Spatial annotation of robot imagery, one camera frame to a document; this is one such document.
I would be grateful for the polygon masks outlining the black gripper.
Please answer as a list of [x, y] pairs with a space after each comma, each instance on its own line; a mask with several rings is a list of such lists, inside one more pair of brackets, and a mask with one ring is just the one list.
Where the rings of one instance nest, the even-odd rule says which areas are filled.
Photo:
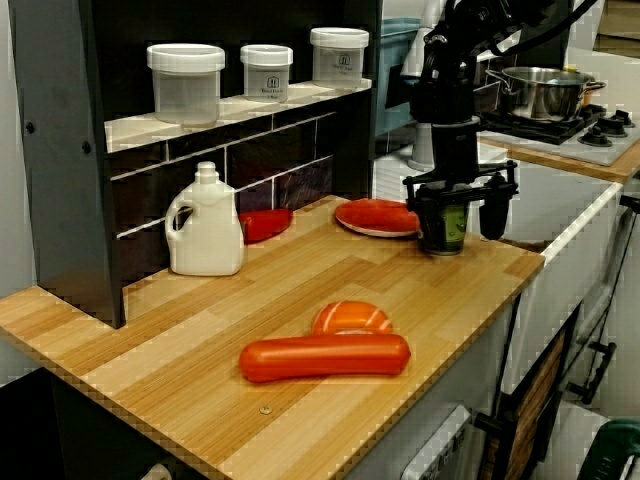
[[480, 231], [487, 239], [504, 234], [512, 197], [518, 193], [513, 161], [481, 166], [478, 163], [476, 122], [431, 127], [434, 169], [403, 181], [407, 206], [420, 222], [420, 249], [444, 254], [445, 222], [441, 204], [482, 200]]

